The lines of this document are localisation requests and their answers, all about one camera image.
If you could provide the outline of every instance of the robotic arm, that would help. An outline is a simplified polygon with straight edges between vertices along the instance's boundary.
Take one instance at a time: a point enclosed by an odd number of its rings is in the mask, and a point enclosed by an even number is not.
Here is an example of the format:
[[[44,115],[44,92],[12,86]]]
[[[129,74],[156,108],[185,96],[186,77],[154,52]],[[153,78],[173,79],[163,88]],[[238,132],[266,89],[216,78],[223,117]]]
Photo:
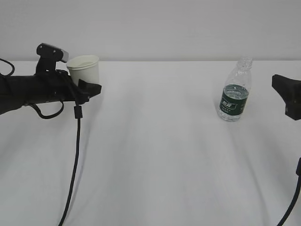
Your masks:
[[[57,101],[77,101],[82,105],[100,94],[101,85],[79,80],[77,86],[67,71],[55,68],[57,62],[67,62],[69,54],[66,51],[41,43],[37,54],[40,59],[34,75],[0,76],[0,114],[27,105],[37,110],[36,104]]]

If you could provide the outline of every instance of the black wire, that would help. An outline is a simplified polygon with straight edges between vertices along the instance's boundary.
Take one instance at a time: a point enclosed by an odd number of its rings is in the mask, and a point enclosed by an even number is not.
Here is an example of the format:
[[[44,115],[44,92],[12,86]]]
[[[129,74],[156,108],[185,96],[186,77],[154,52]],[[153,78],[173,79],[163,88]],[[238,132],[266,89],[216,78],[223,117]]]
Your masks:
[[[72,192],[73,192],[73,186],[74,186],[74,180],[75,180],[75,175],[76,175],[76,169],[77,169],[77,165],[78,165],[78,161],[79,161],[79,138],[80,138],[80,119],[77,119],[77,135],[76,135],[76,154],[75,154],[75,161],[74,161],[74,166],[73,166],[73,172],[72,172],[72,177],[71,177],[71,182],[70,182],[70,188],[69,188],[69,193],[68,193],[68,198],[67,198],[67,203],[65,206],[65,210],[63,212],[63,216],[61,218],[61,221],[59,223],[58,226],[62,226],[67,213],[68,213],[68,209],[70,206],[70,201],[71,201],[71,197],[72,197]]]
[[[4,59],[0,58],[0,61],[3,61],[4,63],[7,63],[7,64],[9,64],[11,66],[11,72],[9,74],[3,75],[3,74],[0,73],[0,75],[1,76],[11,76],[15,72],[15,66],[11,62],[9,62],[7,60],[4,60]]]
[[[279,224],[277,224],[277,226],[282,226],[285,221],[287,220],[287,218],[290,216],[293,207],[295,206],[297,200],[298,200],[298,196],[300,194],[300,189],[301,189],[301,177],[298,177],[298,182],[297,182],[297,187],[296,187],[296,191],[295,194],[293,195],[293,199],[291,204],[289,205],[287,211],[285,212],[284,216],[282,217],[282,219],[280,220]]]
[[[61,100],[61,103],[62,103],[61,109],[57,113],[54,113],[54,114],[51,114],[51,115],[43,115],[41,110],[39,109],[39,107],[36,104],[29,103],[28,106],[32,107],[38,113],[39,117],[41,117],[42,119],[52,119],[52,118],[57,117],[60,113],[63,112],[64,102]]]
[[[61,78],[64,80],[64,82],[68,86],[72,96],[74,97],[75,105],[78,107],[79,106],[78,100],[77,100],[77,97],[76,97],[70,83],[69,83],[70,81],[68,81],[68,79],[65,78],[64,75],[62,75]],[[74,160],[74,165],[73,165],[73,171],[72,171],[72,177],[71,177],[71,182],[70,182],[68,198],[67,198],[66,206],[65,206],[65,209],[64,209],[64,212],[63,212],[63,216],[62,216],[61,221],[58,224],[58,226],[62,226],[64,221],[66,220],[66,216],[67,216],[68,209],[69,209],[70,202],[71,202],[71,197],[72,197],[72,192],[73,192],[73,187],[74,187],[74,181],[75,181],[75,176],[76,176],[76,169],[77,169],[77,165],[78,165],[78,161],[79,161],[79,140],[80,140],[80,118],[77,119],[76,153],[75,153],[75,160]]]

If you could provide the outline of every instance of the cable connector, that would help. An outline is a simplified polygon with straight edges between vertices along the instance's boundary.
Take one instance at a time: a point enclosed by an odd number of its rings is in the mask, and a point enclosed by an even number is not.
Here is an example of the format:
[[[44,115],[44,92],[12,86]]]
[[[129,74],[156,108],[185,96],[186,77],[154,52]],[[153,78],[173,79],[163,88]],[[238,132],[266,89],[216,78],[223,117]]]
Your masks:
[[[80,105],[74,106],[74,116],[76,119],[81,119],[83,117],[83,112]]]
[[[301,158],[299,159],[299,163],[297,166],[296,174],[300,177],[301,176]]]

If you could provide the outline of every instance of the black bracket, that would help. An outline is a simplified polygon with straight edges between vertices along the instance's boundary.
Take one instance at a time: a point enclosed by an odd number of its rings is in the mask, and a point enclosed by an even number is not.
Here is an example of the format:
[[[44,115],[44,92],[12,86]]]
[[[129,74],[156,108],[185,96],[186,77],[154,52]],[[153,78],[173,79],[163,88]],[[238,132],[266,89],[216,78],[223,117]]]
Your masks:
[[[41,43],[37,47],[37,54],[40,59],[36,67],[36,74],[55,72],[56,63],[59,61],[66,63],[69,57],[68,52],[46,43]]]

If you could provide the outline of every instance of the black cable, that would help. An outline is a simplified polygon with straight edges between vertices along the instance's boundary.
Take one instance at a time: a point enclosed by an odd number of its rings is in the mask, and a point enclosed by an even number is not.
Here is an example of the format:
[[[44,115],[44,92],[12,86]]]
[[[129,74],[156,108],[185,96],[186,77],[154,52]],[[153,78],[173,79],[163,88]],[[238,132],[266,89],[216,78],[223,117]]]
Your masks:
[[[297,187],[296,187],[295,194],[293,195],[293,199],[292,199],[291,204],[289,205],[287,211],[285,212],[284,216],[282,217],[280,222],[277,224],[277,226],[282,226],[285,223],[285,221],[290,216],[290,214],[291,214],[291,212],[292,212],[292,210],[293,210],[293,208],[294,208],[294,206],[295,206],[295,204],[298,200],[300,190],[301,190],[301,158],[299,159],[299,164],[298,164],[298,167],[297,167],[296,174],[299,177],[298,177],[298,182],[297,182]]]
[[[71,197],[72,197],[72,192],[73,192],[73,187],[74,187],[74,181],[75,181],[75,176],[76,176],[76,170],[77,170],[77,165],[78,165],[78,161],[79,161],[79,140],[80,140],[80,119],[82,118],[82,111],[81,111],[81,106],[78,104],[78,100],[77,97],[70,85],[70,81],[68,81],[67,78],[64,77],[64,75],[62,75],[62,79],[64,80],[64,82],[66,83],[66,85],[68,86],[71,94],[73,95],[74,99],[75,99],[75,107],[74,107],[74,115],[75,118],[77,119],[77,134],[76,134],[76,153],[75,153],[75,161],[74,161],[74,165],[73,165],[73,171],[72,171],[72,177],[71,177],[71,182],[70,182],[70,188],[69,188],[69,193],[68,193],[68,198],[67,198],[67,202],[66,202],[66,206],[63,212],[63,216],[61,218],[60,223],[58,224],[58,226],[62,226],[67,213],[68,213],[68,209],[70,206],[70,202],[71,202]]]
[[[11,72],[9,74],[3,75],[3,74],[0,73],[0,75],[1,76],[11,76],[15,72],[15,66],[11,62],[9,62],[7,60],[4,60],[4,59],[0,58],[0,61],[3,61],[4,63],[7,63],[7,64],[9,64],[11,66]]]
[[[67,213],[68,213],[69,206],[70,206],[70,201],[71,201],[73,186],[74,186],[74,180],[75,180],[75,175],[76,175],[76,169],[77,169],[77,165],[78,165],[78,161],[79,161],[79,139],[80,139],[80,118],[77,119],[76,154],[75,154],[75,161],[74,161],[74,166],[73,166],[73,172],[72,172],[72,177],[71,177],[71,182],[70,182],[68,198],[67,198],[65,210],[63,212],[63,216],[62,216],[61,221],[58,224],[58,226],[63,225],[63,223],[66,219]]]
[[[63,112],[64,110],[64,102],[61,100],[61,103],[62,103],[62,107],[61,109],[57,112],[57,113],[54,113],[54,114],[51,114],[51,115],[43,115],[41,110],[39,109],[39,107],[36,105],[36,104],[27,104],[28,106],[32,107],[39,115],[39,117],[41,117],[42,119],[52,119],[52,118],[55,118],[57,117],[60,113]]]

